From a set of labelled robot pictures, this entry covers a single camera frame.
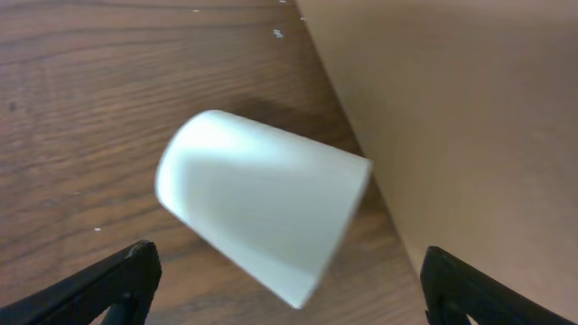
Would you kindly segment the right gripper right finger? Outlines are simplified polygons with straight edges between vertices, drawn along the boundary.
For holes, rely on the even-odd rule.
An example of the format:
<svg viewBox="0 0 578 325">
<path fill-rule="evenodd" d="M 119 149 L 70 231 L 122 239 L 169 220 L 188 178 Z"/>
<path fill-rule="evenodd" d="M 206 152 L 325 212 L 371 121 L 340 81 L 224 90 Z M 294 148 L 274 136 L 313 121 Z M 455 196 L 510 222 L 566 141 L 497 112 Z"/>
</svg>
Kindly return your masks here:
<svg viewBox="0 0 578 325">
<path fill-rule="evenodd" d="M 420 271 L 431 325 L 573 325 L 438 246 Z"/>
</svg>

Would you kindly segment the cream white cup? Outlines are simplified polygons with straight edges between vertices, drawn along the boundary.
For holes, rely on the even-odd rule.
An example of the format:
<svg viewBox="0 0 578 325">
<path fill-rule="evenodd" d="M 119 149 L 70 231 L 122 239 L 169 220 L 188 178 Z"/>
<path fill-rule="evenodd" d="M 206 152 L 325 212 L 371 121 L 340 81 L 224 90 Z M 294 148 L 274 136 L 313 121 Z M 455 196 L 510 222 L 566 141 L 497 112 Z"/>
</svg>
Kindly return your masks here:
<svg viewBox="0 0 578 325">
<path fill-rule="evenodd" d="M 155 175 L 160 204 L 295 309 L 321 281 L 368 187 L 359 155 L 220 110 L 191 118 Z"/>
</svg>

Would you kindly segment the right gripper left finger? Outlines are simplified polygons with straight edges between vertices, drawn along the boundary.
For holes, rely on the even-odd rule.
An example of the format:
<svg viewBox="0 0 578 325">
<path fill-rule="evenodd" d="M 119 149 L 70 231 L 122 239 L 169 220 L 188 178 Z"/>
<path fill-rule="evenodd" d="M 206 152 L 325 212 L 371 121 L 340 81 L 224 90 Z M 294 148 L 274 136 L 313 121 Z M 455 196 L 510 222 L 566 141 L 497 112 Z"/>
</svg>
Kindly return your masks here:
<svg viewBox="0 0 578 325">
<path fill-rule="evenodd" d="M 156 245 L 138 241 L 1 309 L 3 324 L 143 324 L 162 276 Z"/>
</svg>

